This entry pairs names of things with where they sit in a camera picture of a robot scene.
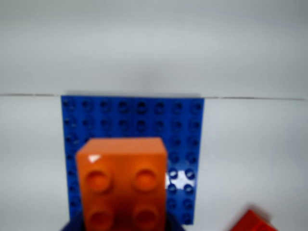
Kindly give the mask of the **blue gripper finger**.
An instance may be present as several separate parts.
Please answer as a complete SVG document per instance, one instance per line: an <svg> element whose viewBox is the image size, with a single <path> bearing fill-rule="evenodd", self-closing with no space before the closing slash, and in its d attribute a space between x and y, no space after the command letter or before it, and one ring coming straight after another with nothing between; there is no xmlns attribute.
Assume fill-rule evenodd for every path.
<svg viewBox="0 0 308 231"><path fill-rule="evenodd" d="M177 218L170 212L166 213L166 231L185 231Z"/></svg>
<svg viewBox="0 0 308 231"><path fill-rule="evenodd" d="M82 214L72 218L61 231L84 231L84 219Z"/></svg>

